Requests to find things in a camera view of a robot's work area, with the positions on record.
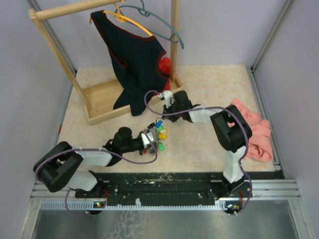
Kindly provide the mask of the red-handled metal key organizer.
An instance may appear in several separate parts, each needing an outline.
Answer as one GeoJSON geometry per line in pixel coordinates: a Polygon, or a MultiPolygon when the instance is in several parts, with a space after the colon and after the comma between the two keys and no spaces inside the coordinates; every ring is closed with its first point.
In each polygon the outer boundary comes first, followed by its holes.
{"type": "Polygon", "coordinates": [[[140,132],[143,147],[139,150],[140,155],[144,154],[155,154],[158,150],[160,139],[156,128],[145,129],[140,132]]]}

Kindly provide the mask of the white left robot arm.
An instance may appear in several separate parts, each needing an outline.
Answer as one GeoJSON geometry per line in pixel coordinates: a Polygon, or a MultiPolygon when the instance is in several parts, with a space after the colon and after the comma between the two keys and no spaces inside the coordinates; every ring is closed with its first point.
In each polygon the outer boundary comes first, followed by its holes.
{"type": "Polygon", "coordinates": [[[52,193],[71,187],[80,188],[97,198],[103,194],[103,184],[98,182],[93,173],[81,173],[78,168],[114,166],[124,160],[124,153],[144,151],[143,134],[141,132],[137,138],[133,138],[130,128],[121,127],[112,139],[98,149],[75,148],[62,141],[34,165],[35,177],[52,193]]]}

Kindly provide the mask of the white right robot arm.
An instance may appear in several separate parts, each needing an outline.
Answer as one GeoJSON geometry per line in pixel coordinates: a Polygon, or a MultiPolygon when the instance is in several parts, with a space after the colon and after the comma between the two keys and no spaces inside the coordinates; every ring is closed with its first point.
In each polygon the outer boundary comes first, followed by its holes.
{"type": "Polygon", "coordinates": [[[252,136],[252,130],[239,109],[235,105],[226,108],[194,105],[186,91],[164,91],[159,93],[159,98],[164,101],[163,118],[171,122],[182,118],[191,123],[204,123],[213,127],[218,142],[226,151],[223,193],[228,197],[236,196],[244,181],[241,162],[247,154],[249,138],[252,136]]]}

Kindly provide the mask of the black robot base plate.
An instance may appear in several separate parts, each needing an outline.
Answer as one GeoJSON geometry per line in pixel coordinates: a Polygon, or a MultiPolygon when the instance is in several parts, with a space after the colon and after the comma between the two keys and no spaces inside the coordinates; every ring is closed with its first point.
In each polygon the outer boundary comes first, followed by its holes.
{"type": "Polygon", "coordinates": [[[77,199],[107,199],[109,206],[213,206],[221,198],[249,195],[245,182],[229,192],[221,172],[98,173],[90,192],[77,189],[77,199]]]}

